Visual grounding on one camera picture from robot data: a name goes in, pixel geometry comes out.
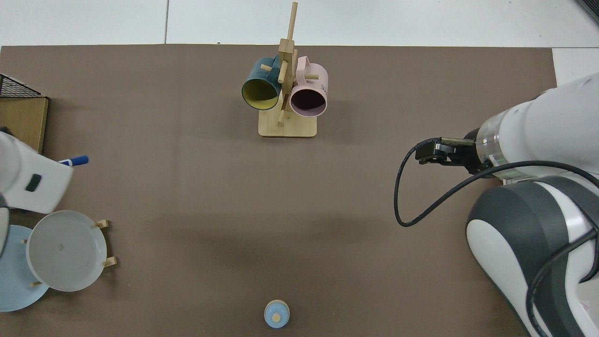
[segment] light blue plate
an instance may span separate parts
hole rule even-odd
[[[29,270],[25,251],[27,244],[21,243],[31,234],[31,229],[10,225],[4,252],[0,257],[0,311],[15,311],[32,305],[40,299],[48,286],[45,284],[31,288],[37,279]]]

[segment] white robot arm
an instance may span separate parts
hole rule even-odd
[[[496,171],[508,181],[478,199],[468,217],[467,239],[528,333],[599,336],[576,294],[577,284],[599,269],[599,189],[594,185],[599,185],[599,73],[514,106],[465,139],[431,139],[409,155],[414,151],[421,164],[465,166],[475,177]],[[513,168],[497,171],[506,165]],[[407,227],[435,205],[414,221],[402,222],[400,176],[401,169],[395,210]]]
[[[8,231],[8,208],[50,213],[71,181],[73,168],[50,160],[0,132],[0,254]]]

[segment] plate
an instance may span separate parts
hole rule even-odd
[[[30,287],[37,281],[29,270],[26,246],[21,243],[31,234],[31,229],[10,225],[4,253],[0,257],[0,311],[15,311],[32,305],[40,299],[48,286],[40,284]]]
[[[73,210],[59,210],[40,220],[27,243],[27,262],[35,277],[60,291],[94,283],[106,261],[106,241],[94,225]]]

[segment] brown mat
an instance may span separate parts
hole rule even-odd
[[[87,154],[58,209],[112,220],[119,264],[1,314],[2,336],[522,336],[472,257],[477,182],[413,228],[405,152],[555,86],[549,49],[304,47],[329,72],[313,139],[258,135],[241,98],[275,46],[3,47],[51,98],[44,153]],[[468,174],[407,167],[417,215]],[[35,215],[18,215],[13,223]],[[281,330],[262,317],[286,301]]]

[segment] black cable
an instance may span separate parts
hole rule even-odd
[[[440,204],[442,204],[442,202],[444,202],[445,200],[447,200],[449,197],[451,197],[454,193],[456,193],[457,191],[461,190],[462,188],[464,188],[465,186],[467,186],[468,184],[483,178],[489,174],[493,174],[493,173],[497,173],[499,171],[505,171],[505,170],[510,170],[510,169],[515,169],[517,167],[526,167],[526,166],[543,166],[543,167],[554,167],[556,169],[561,169],[561,170],[566,170],[566,171],[570,171],[572,173],[578,174],[579,176],[585,178],[586,180],[590,181],[593,185],[595,185],[597,188],[599,188],[599,179],[593,177],[593,175],[591,175],[590,173],[579,169],[578,167],[572,166],[572,165],[568,165],[568,164],[563,164],[563,163],[558,163],[556,161],[546,161],[546,160],[528,160],[528,161],[518,161],[516,163],[509,163],[509,164],[503,164],[500,166],[496,166],[496,167],[491,167],[491,168],[487,168],[486,170],[480,171],[474,175],[472,175],[471,177],[469,177],[468,179],[462,181],[461,183],[455,185],[452,189],[450,189],[449,191],[447,191],[445,194],[443,194],[439,199],[437,199],[437,201],[433,202],[430,206],[428,206],[427,209],[424,210],[424,212],[422,212],[420,215],[418,215],[417,217],[415,217],[413,220],[409,221],[409,222],[404,222],[401,220],[400,217],[400,213],[399,213],[399,209],[398,209],[398,203],[397,203],[397,199],[398,199],[398,192],[399,192],[399,187],[400,187],[400,179],[401,179],[401,173],[404,170],[404,166],[406,165],[406,162],[408,161],[410,155],[416,151],[417,149],[419,149],[420,147],[422,147],[423,145],[427,144],[427,143],[431,143],[434,141],[440,140],[438,138],[431,138],[431,139],[427,139],[423,142],[418,143],[416,146],[414,146],[406,155],[406,157],[404,158],[404,160],[401,162],[400,165],[400,169],[397,171],[397,178],[395,180],[395,194],[394,194],[394,209],[395,209],[395,219],[397,220],[397,223],[399,223],[400,225],[402,225],[403,227],[410,227],[413,226],[415,224],[417,224],[420,220],[422,220],[425,216],[427,216],[429,213],[431,213],[435,208],[437,208]]]
[[[401,162],[400,169],[397,171],[397,178],[395,179],[395,193],[394,193],[394,197],[393,197],[393,201],[394,201],[394,202],[393,202],[393,204],[394,204],[393,206],[394,206],[394,208],[395,208],[395,219],[397,219],[397,222],[398,222],[400,225],[404,226],[404,227],[409,227],[409,226],[411,226],[411,225],[415,224],[416,222],[418,222],[418,221],[420,221],[422,218],[424,218],[424,217],[425,217],[425,216],[426,216],[428,213],[426,213],[426,214],[424,214],[424,213],[423,213],[423,214],[420,214],[420,215],[419,215],[419,217],[420,217],[420,216],[422,216],[422,217],[420,217],[420,218],[419,218],[417,221],[416,221],[416,219],[414,219],[414,220],[410,221],[408,224],[406,224],[405,222],[403,222],[403,221],[401,220],[401,218],[400,218],[400,211],[399,211],[399,209],[398,209],[398,206],[397,206],[397,194],[399,193],[399,188],[400,188],[400,178],[401,178],[401,172],[404,170],[404,167],[406,166],[406,163],[407,163],[407,162],[408,162],[408,160],[410,159],[410,156],[411,156],[411,155],[412,155],[414,152],[416,152],[416,150],[420,149],[422,146],[425,146],[425,145],[426,145],[426,144],[428,144],[428,143],[437,143],[437,142],[440,142],[440,141],[441,141],[441,138],[440,138],[440,137],[437,137],[437,138],[430,138],[430,139],[427,139],[427,140],[423,140],[422,142],[420,142],[420,143],[418,143],[418,144],[414,145],[414,147],[413,147],[413,148],[411,148],[411,149],[408,151],[408,153],[406,154],[406,156],[404,157],[404,160]]]
[[[589,217],[586,217],[586,218],[587,218],[587,220],[592,222],[592,220]],[[548,273],[548,271],[551,270],[551,267],[553,266],[553,264],[555,262],[557,262],[560,258],[563,258],[564,256],[568,255],[574,249],[580,247],[587,241],[593,240],[596,237],[597,237],[597,231],[595,230],[595,228],[593,228],[590,231],[586,232],[583,236],[579,237],[578,239],[576,239],[576,240],[568,243],[567,245],[563,246],[562,248],[560,248],[557,252],[553,253],[545,261],[545,263],[543,263],[541,268],[539,268],[539,270],[537,271],[537,273],[534,275],[533,279],[531,280],[530,284],[528,285],[528,290],[526,293],[526,313],[528,315],[528,319],[530,320],[530,323],[533,325],[534,330],[539,334],[539,336],[548,337],[547,334],[543,331],[543,328],[541,327],[541,325],[539,325],[539,322],[537,321],[536,317],[534,316],[534,311],[533,311],[534,296],[536,295],[539,284],[541,283],[541,281],[543,280],[545,275]]]

